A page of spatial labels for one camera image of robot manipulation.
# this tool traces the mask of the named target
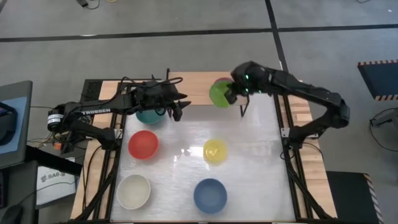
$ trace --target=black floor stripe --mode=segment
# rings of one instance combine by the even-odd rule
[[[269,21],[271,22],[271,30],[272,30],[272,35],[274,36],[274,41],[275,41],[275,46],[276,46],[279,62],[281,64],[281,66],[282,66],[281,69],[283,71],[289,72],[289,69],[287,68],[287,62],[286,62],[286,58],[285,58],[285,53],[284,53],[284,50],[283,50],[283,47],[282,47],[282,41],[280,40],[279,30],[277,28],[277,23],[276,23],[276,19],[275,19],[274,10],[272,9],[271,0],[265,0],[265,2],[266,2],[266,6],[267,6],[267,12],[268,12],[268,16],[269,16]],[[287,114],[287,120],[288,120],[289,126],[292,127],[293,126],[293,119],[292,119],[292,112],[291,112],[290,106],[289,106],[289,99],[287,98],[287,96],[283,96],[283,99],[284,99],[285,110],[286,110],[286,114]],[[296,160],[296,167],[297,167],[298,176],[302,180],[303,185],[305,186],[305,188],[307,188],[307,183],[306,183],[306,180],[305,180],[305,174],[304,174],[304,170],[303,170],[303,166],[302,166],[302,162],[301,162],[301,158],[300,158],[300,153],[299,153],[298,149],[294,150],[294,156],[295,156],[295,160]],[[295,206],[295,208],[294,208],[295,209],[295,215],[296,216],[297,215],[300,216],[299,205],[294,205],[294,206]],[[311,208],[311,206],[310,206],[310,204],[309,204],[309,202],[308,202],[308,200],[306,198],[304,198],[304,206],[305,206],[305,211],[306,211],[307,217],[308,218],[313,218],[312,208]]]
[[[4,6],[6,5],[6,3],[7,3],[7,0],[2,0],[2,1],[0,2],[0,13],[1,13],[2,9],[4,8]]]
[[[358,25],[358,26],[326,26],[326,27],[287,27],[278,28],[278,32],[308,32],[308,31],[338,31],[338,30],[368,30],[394,29],[398,24]]]
[[[142,32],[142,33],[130,33],[130,34],[70,35],[70,36],[55,36],[55,37],[11,37],[11,38],[0,38],[0,42],[120,39],[120,38],[136,38],[136,37],[173,37],[173,36],[186,36],[186,35],[214,35],[214,34],[258,34],[263,32],[271,32],[271,29],[270,28],[223,29],[223,30],[191,30],[191,31],[172,31],[172,32]]]
[[[0,4],[0,11],[6,1],[7,0],[4,0],[3,3]],[[276,27],[275,21],[274,22],[271,21],[271,26]],[[311,31],[371,30],[371,29],[396,29],[396,28],[398,28],[398,24],[328,26],[328,27],[286,27],[286,28],[275,28],[275,29],[277,29],[278,32],[311,32]],[[0,42],[123,39],[123,38],[137,38],[137,37],[178,37],[178,36],[188,36],[188,35],[214,35],[214,34],[259,34],[266,32],[272,32],[272,28],[141,32],[141,33],[126,33],[126,34],[68,35],[68,36],[53,36],[53,37],[7,37],[7,38],[0,38]]]

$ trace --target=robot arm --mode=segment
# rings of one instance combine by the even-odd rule
[[[179,101],[187,96],[179,93],[175,83],[171,83],[170,80],[130,83],[127,84],[127,89],[125,94],[121,94],[121,90],[118,90],[110,100],[69,102],[58,105],[49,111],[47,129],[54,133],[74,131],[84,134],[97,139],[103,149],[113,149],[116,142],[116,134],[113,129],[97,128],[80,121],[80,118],[103,113],[130,115],[145,110],[156,110],[157,113],[164,114],[166,110],[170,110],[174,120],[180,121],[182,109],[191,103],[190,101]]]
[[[349,107],[338,93],[302,83],[287,72],[263,67],[256,62],[246,62],[236,67],[231,76],[234,82],[225,93],[230,104],[236,101],[238,95],[267,93],[270,96],[294,95],[326,107],[323,116],[304,126],[290,128],[288,142],[292,147],[301,148],[307,136],[321,136],[330,127],[343,128],[349,123]]]

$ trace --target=gray carpet floor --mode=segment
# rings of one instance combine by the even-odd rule
[[[90,1],[95,6],[97,1]],[[398,24],[398,2],[372,0],[272,0],[278,27]],[[0,12],[0,38],[119,34],[204,29],[270,28],[262,0],[100,0],[95,10],[74,0],[8,0]],[[351,124],[320,139],[327,170],[368,173],[385,223],[398,220],[398,153],[379,147],[368,121],[395,101],[372,99],[356,64],[398,59],[398,29],[284,32],[289,71],[307,83],[340,93],[351,107]],[[226,71],[254,60],[273,68],[279,59],[271,33],[188,35],[126,39],[0,42],[0,84],[32,80],[32,105],[78,101],[88,78],[165,78],[175,71]],[[311,104],[314,117],[324,109]],[[47,134],[47,111],[32,109],[29,139]],[[396,130],[374,130],[398,150]],[[51,148],[45,149],[57,154]],[[73,197],[40,209],[39,223],[68,220]]]

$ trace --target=metal bracket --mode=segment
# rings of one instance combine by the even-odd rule
[[[116,139],[121,139],[122,138],[122,133],[123,133],[123,129],[115,129],[114,130],[114,137]]]
[[[288,138],[289,137],[289,131],[290,131],[290,128],[281,128],[280,129],[280,135],[283,138]],[[318,139],[318,138],[319,138],[318,134],[312,134],[312,135],[306,137],[306,139]]]

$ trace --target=table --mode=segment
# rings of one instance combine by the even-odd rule
[[[23,198],[36,191],[38,166],[36,161],[30,161],[2,170],[8,175],[8,199],[7,207],[0,209],[0,220],[8,207],[18,204]],[[39,213],[35,209],[36,194],[26,198],[21,206],[23,208],[21,223],[37,223]]]
[[[116,186],[123,178],[140,174],[149,179],[152,193],[141,209],[123,209],[113,200],[111,220],[125,222],[268,222],[294,221],[292,197],[282,152],[273,98],[251,97],[252,106],[242,118],[239,108],[190,105],[181,121],[163,118],[159,124],[142,124],[128,116],[119,161]],[[156,155],[141,161],[129,155],[130,137],[149,130],[159,139]],[[220,139],[227,145],[227,159],[207,162],[203,145]],[[197,183],[205,178],[220,180],[228,202],[220,213],[207,215],[193,201]]]
[[[207,75],[206,72],[202,73],[197,73],[196,75],[201,75],[203,79],[206,79],[208,83],[212,83],[214,78],[212,76]],[[184,83],[191,83],[191,88],[189,86],[182,86]],[[182,92],[181,88],[186,88],[185,94],[190,95],[190,96],[195,96],[195,93],[191,92],[191,90],[194,90],[196,86],[196,82],[189,82],[189,79],[186,78],[183,83],[179,84],[177,88],[179,91]],[[102,82],[102,87],[101,91],[99,94],[99,99],[105,100],[111,98],[116,89],[118,87],[118,81],[103,81]],[[201,95],[196,96],[191,98],[193,99],[192,105],[199,104],[201,102],[204,102],[205,97],[208,96],[208,89],[203,90],[203,93]],[[303,125],[306,124],[307,122],[310,122],[312,120],[311,114],[310,114],[310,109],[308,106],[308,102],[305,100],[301,100],[300,98],[296,97],[289,97],[290,99],[290,107],[292,109],[292,114],[293,114],[293,120],[295,125]],[[281,110],[282,114],[284,115],[284,121],[286,121],[286,114],[284,113],[285,109],[283,104],[281,104]],[[96,115],[93,121],[93,124],[97,127],[100,128],[105,128],[108,127],[111,123],[111,114],[99,114]],[[309,141],[312,144],[315,144],[318,146],[318,141],[317,140],[311,140]],[[100,144],[98,141],[91,141],[89,142],[88,148],[86,150],[86,156],[85,156],[85,161],[84,161],[84,166],[87,168],[88,161],[90,160],[90,157],[92,156],[94,150],[99,146]],[[330,188],[328,185],[328,179],[326,176],[325,168],[323,165],[323,160],[320,155],[320,153],[314,149],[312,146],[304,145],[303,149],[300,150],[301,156],[302,156],[302,162],[303,162],[303,169],[305,173],[305,178],[307,181],[307,187],[309,191],[313,194],[315,199],[318,201],[318,203],[325,209],[327,213],[329,213],[331,216],[335,217],[336,216],[336,210],[334,207],[333,199],[331,197],[331,192]],[[113,163],[113,157],[114,152],[111,153],[111,158],[109,159],[109,166],[108,166],[108,171],[110,170],[111,164]],[[100,174],[101,170],[103,167],[103,160],[104,160],[104,151],[98,151],[94,158],[93,162],[90,168],[90,182],[88,184],[88,188],[86,191],[86,196],[88,199],[88,202],[93,198],[94,194],[96,193],[98,189],[98,183],[100,181]],[[108,202],[108,194],[109,191],[107,190],[103,196],[102,202],[101,202],[101,209],[99,211],[99,217],[98,218],[105,218],[106,215],[106,204]],[[75,203],[73,205],[73,210],[71,214],[71,218],[77,217],[81,213],[81,205],[83,201],[83,184],[82,181],[79,183],[78,190],[76,192],[76,197],[75,197]],[[300,210],[302,211],[302,217],[306,217],[304,206],[303,206],[303,198],[301,194],[298,194],[298,201],[299,201],[299,206]]]

